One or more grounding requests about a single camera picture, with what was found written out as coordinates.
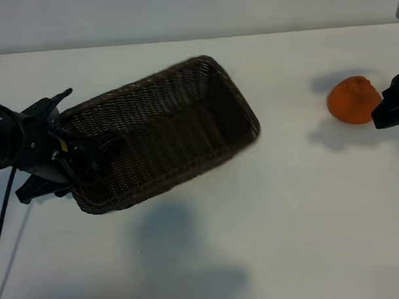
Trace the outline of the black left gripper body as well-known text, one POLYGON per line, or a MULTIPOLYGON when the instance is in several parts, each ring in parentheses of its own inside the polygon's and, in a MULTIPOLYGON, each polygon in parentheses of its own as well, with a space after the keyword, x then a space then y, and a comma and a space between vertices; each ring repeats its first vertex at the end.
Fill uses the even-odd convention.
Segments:
POLYGON ((30 177, 16 190, 21 203, 28 204, 50 193, 61 195, 100 179, 99 166, 91 150, 81 141, 60 136, 46 120, 31 121, 24 128, 27 145, 16 168, 30 173, 30 177))

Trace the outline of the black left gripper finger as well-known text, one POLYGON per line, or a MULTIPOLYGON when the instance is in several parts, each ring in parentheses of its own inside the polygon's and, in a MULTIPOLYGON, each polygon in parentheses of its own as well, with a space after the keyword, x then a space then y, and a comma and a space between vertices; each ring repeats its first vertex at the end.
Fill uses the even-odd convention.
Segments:
POLYGON ((105 151, 111 147, 116 141, 119 141, 121 135, 118 132, 106 132, 101 134, 97 139, 97 150, 105 151))

